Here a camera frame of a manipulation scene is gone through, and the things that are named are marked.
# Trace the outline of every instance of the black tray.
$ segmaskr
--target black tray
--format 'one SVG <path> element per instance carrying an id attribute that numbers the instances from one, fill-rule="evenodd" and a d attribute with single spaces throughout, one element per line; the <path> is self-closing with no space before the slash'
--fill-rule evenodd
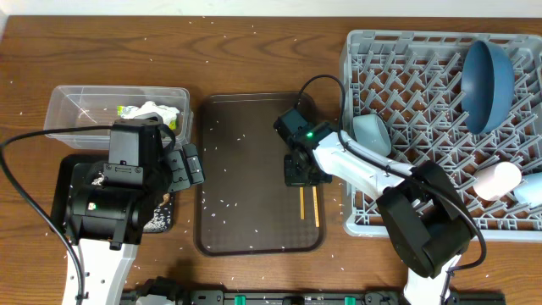
<path id="1" fill-rule="evenodd" d="M 217 95 L 202 105 L 199 152 L 206 181 L 197 192 L 195 243 L 204 254 L 306 252 L 322 243 L 322 188 L 317 227 L 311 188 L 304 190 L 301 220 L 299 188 L 284 183 L 288 147 L 273 128 L 296 99 L 297 93 Z M 308 95 L 299 109 L 316 114 Z"/>

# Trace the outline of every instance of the wood grain surface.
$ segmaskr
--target wood grain surface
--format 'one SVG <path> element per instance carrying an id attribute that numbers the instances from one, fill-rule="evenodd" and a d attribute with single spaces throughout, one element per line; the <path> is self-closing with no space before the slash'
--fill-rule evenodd
<path id="1" fill-rule="evenodd" d="M 180 86 L 195 112 L 211 94 L 296 91 L 313 75 L 339 73 L 346 35 L 356 29 L 541 35 L 542 20 L 14 16 L 0 44 L 0 140 L 40 130 L 58 85 Z M 337 117 L 333 81 L 321 80 L 308 93 L 329 119 Z M 60 161 L 74 152 L 40 137 L 13 144 L 7 159 L 48 211 Z M 188 287 L 222 282 L 228 290 L 400 290 L 407 268 L 390 242 L 344 232 L 338 183 L 324 187 L 327 235 L 319 249 L 229 258 L 206 258 L 195 249 L 194 221 L 188 222 L 195 191 L 183 191 L 174 228 L 144 236 L 134 263 L 139 268 L 125 287 L 162 275 Z M 59 304 L 66 272 L 61 243 L 3 175 L 0 203 L 0 303 Z M 542 244 L 491 242 L 488 249 L 485 263 L 458 272 L 453 287 L 503 291 L 510 304 L 541 303 Z M 462 262 L 478 254 L 472 242 Z"/>

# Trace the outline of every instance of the cable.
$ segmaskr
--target cable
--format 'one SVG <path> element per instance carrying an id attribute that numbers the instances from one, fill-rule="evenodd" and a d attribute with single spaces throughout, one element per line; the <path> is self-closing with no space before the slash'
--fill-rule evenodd
<path id="1" fill-rule="evenodd" d="M 463 204 L 463 203 L 460 202 L 460 203 L 456 204 L 456 203 L 454 203 L 454 199 L 450 199 L 448 197 L 448 195 L 446 195 L 443 191 L 438 190 L 438 189 L 434 188 L 433 186 L 426 185 L 422 181 L 414 179 L 409 175 L 405 175 L 402 172 L 396 171 L 396 170 L 392 169 L 390 166 L 384 166 L 383 164 L 380 164 L 380 163 L 378 163 L 378 162 L 376 162 L 376 161 L 374 161 L 374 160 L 372 160 L 370 158 L 367 158 L 367 157 L 357 153 L 356 151 L 352 150 L 349 147 L 348 143 L 345 142 L 344 139 L 342 138 L 342 133 L 341 133 L 341 131 L 342 131 L 342 120 L 343 120 L 343 116 L 344 116 L 344 112 L 345 112 L 345 105 L 346 105 L 346 90 L 345 90 L 345 87 L 343 86 L 342 82 L 337 77 L 335 77 L 333 75 L 317 75 L 317 76 L 314 76 L 307 83 L 305 83 L 305 85 L 303 85 L 303 87 L 299 91 L 299 97 L 302 95 L 305 88 L 307 88 L 307 86 L 311 82 L 313 82 L 314 80 L 319 79 L 319 78 L 330 78 L 330 79 L 336 81 L 337 84 L 339 84 L 340 92 L 341 92 L 341 101 L 340 101 L 340 117 L 339 117 L 339 129 L 340 130 L 338 132 L 338 137 L 339 137 L 340 144 L 345 148 L 345 150 L 348 151 L 349 153 L 353 154 L 354 156 L 360 158 L 362 161 L 365 161 L 365 162 L 371 164 L 372 166 L 374 166 L 374 167 L 376 167 L 378 169 L 382 169 L 386 173 L 389 173 L 389 174 L 398 176 L 398 177 L 400 177 L 400 178 L 402 178 L 404 180 L 407 180 L 407 181 L 413 183 L 414 185 L 418 186 L 419 188 L 425 190 L 426 192 L 429 192 L 429 193 L 433 194 L 434 196 L 439 197 L 446 204 L 448 204 L 450 207 L 454 208 L 461 215 L 463 220 L 465 220 L 465 222 L 467 223 L 467 226 L 469 227 L 469 229 L 471 231 L 473 231 L 474 234 L 476 235 L 476 237 L 478 238 L 478 241 L 480 242 L 480 248 L 481 248 L 480 249 L 481 250 L 480 251 L 480 257 L 476 261 L 474 261 L 472 263 L 467 263 L 467 264 L 464 264 L 464 265 L 461 265 L 461 266 L 450 267 L 446 271 L 448 273 L 447 285 L 449 285 L 451 274 L 454 271 L 470 269 L 470 268 L 474 268 L 474 267 L 479 266 L 485 260 L 485 257 L 487 255 L 487 247 L 486 247 L 486 244 L 485 244 L 485 239 L 484 239 L 484 236 L 482 235 L 482 232 L 476 226 L 476 224 L 473 222 L 473 220 L 469 216 L 467 216 L 459 208 L 459 204 Z"/>
<path id="2" fill-rule="evenodd" d="M 57 228 L 56 225 L 54 225 L 53 221 L 47 215 L 47 213 L 39 206 L 39 204 L 32 199 L 32 197 L 25 191 L 23 186 L 15 179 L 11 171 L 9 170 L 8 165 L 6 164 L 6 160 L 3 156 L 4 148 L 6 148 L 7 145 L 9 145 L 12 142 L 22 140 L 25 138 L 33 137 L 33 136 L 43 136 L 43 135 L 50 135 L 55 133 L 64 133 L 64 132 L 77 132 L 77 131 L 87 131 L 87 130 L 109 130 L 111 129 L 111 126 L 90 126 L 90 127 L 78 127 L 78 128 L 63 128 L 63 129 L 56 129 L 56 130 L 41 130 L 36 132 L 30 132 L 24 135 L 14 136 L 10 139 L 7 139 L 2 144 L 0 144 L 0 165 L 2 166 L 3 173 L 8 177 L 9 182 L 14 186 L 14 189 L 30 204 L 32 208 L 41 216 L 43 220 L 49 225 L 49 227 L 54 231 L 54 233 L 60 238 L 60 241 L 68 251 L 69 256 L 71 257 L 72 261 L 75 265 L 75 270 L 77 272 L 77 280 L 79 281 L 79 287 L 78 287 L 78 293 L 75 297 L 76 304 L 80 305 L 83 302 L 83 299 L 85 297 L 85 277 L 83 276 L 83 268 L 81 267 L 80 261 L 75 255 L 74 249 L 69 244 L 68 238 L 60 231 L 59 228 Z"/>

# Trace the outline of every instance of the wooden stick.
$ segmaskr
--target wooden stick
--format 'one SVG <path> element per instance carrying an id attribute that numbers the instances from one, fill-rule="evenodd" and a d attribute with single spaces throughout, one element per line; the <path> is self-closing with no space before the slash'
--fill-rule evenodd
<path id="1" fill-rule="evenodd" d="M 316 186 L 312 187 L 312 199 L 314 201 L 314 220 L 316 221 L 316 227 L 320 227 L 320 219 L 318 217 L 318 198 L 316 196 Z"/>
<path id="2" fill-rule="evenodd" d="M 299 188 L 299 202 L 301 204 L 301 220 L 305 219 L 305 197 L 303 196 L 303 188 Z"/>

